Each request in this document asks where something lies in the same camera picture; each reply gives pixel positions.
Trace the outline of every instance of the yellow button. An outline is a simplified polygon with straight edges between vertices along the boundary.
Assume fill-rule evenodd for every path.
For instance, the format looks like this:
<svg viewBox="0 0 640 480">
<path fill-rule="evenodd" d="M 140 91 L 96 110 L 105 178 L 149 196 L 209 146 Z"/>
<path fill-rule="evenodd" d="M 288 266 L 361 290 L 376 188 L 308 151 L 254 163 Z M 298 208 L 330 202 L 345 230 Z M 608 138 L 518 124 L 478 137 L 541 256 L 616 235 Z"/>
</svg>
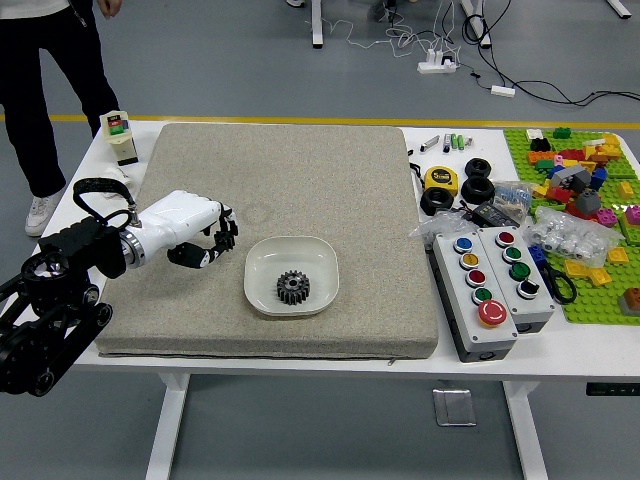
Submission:
<svg viewBox="0 0 640 480">
<path fill-rule="evenodd" d="M 465 270 L 478 268 L 479 263 L 480 260 L 473 253 L 465 253 L 462 257 L 460 257 L 460 266 Z"/>
</svg>

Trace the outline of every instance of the gray mat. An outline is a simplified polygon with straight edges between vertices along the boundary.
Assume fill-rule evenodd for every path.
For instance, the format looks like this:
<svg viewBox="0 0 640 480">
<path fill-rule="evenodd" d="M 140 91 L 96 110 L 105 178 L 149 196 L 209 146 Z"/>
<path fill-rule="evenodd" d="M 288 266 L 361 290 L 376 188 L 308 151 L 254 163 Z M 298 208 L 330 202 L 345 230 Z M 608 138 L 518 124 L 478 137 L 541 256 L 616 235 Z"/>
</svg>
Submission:
<svg viewBox="0 0 640 480">
<path fill-rule="evenodd" d="M 399 129 L 168 125 L 140 208 L 174 189 L 232 207 L 237 247 L 204 270 L 159 253 L 107 282 L 115 314 L 96 342 L 102 354 L 426 358 L 435 349 L 425 254 L 407 237 L 418 217 Z M 336 251 L 340 290 L 326 310 L 271 317 L 246 299 L 248 251 L 280 235 L 316 236 Z"/>
</svg>

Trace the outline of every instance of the person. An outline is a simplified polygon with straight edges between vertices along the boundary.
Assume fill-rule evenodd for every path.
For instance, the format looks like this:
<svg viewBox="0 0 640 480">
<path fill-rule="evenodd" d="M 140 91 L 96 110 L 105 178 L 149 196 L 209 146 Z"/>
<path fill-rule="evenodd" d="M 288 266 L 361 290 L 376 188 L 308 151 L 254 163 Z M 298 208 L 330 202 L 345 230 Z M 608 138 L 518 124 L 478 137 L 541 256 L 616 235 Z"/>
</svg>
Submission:
<svg viewBox="0 0 640 480">
<path fill-rule="evenodd" d="M 25 222 L 40 236 L 55 211 L 66 180 L 42 88 L 40 49 L 47 50 L 80 99 L 93 136 L 100 115 L 120 110 L 104 74 L 92 0 L 0 0 L 0 103 L 20 168 L 34 195 Z M 122 0 L 97 0 L 109 19 Z"/>
</svg>

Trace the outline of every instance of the green button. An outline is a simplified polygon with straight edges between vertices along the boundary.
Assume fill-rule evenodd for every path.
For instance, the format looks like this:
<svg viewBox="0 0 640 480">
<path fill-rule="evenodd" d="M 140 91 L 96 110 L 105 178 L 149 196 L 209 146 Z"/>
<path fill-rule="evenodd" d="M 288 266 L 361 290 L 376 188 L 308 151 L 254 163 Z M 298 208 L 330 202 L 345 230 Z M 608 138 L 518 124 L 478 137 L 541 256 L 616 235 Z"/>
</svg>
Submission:
<svg viewBox="0 0 640 480">
<path fill-rule="evenodd" d="M 524 282 L 531 275 L 531 269 L 526 263 L 516 262 L 511 266 L 509 275 L 516 282 Z"/>
<path fill-rule="evenodd" d="M 515 247 L 508 247 L 502 252 L 505 262 L 513 263 L 522 258 L 522 252 Z"/>
<path fill-rule="evenodd" d="M 493 295 L 491 295 L 491 291 L 487 288 L 480 287 L 473 291 L 473 303 L 476 305 L 480 305 L 485 300 L 491 300 L 492 298 Z"/>
</svg>

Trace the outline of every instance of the black pants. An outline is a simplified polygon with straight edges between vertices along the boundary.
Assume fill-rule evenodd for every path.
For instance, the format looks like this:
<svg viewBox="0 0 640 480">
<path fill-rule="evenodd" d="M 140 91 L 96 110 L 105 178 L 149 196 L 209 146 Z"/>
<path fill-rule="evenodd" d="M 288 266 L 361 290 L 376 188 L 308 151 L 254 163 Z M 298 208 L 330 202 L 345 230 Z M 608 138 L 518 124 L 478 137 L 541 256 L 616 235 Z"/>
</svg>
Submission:
<svg viewBox="0 0 640 480">
<path fill-rule="evenodd" d="M 42 91 L 39 50 L 47 50 L 69 80 L 94 136 L 100 115 L 119 110 L 104 75 L 92 2 L 74 5 L 86 26 L 72 8 L 45 17 L 0 20 L 0 103 L 9 140 L 36 197 L 52 195 L 66 183 Z"/>
</svg>

